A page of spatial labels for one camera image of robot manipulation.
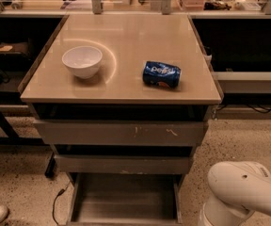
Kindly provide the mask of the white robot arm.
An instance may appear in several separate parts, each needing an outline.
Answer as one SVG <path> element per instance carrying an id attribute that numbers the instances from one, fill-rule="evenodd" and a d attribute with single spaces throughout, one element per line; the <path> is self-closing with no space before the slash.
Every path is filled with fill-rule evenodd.
<path id="1" fill-rule="evenodd" d="M 240 226 L 255 212 L 271 217 L 271 173 L 264 165 L 219 162 L 207 181 L 212 195 L 199 212 L 198 226 Z"/>

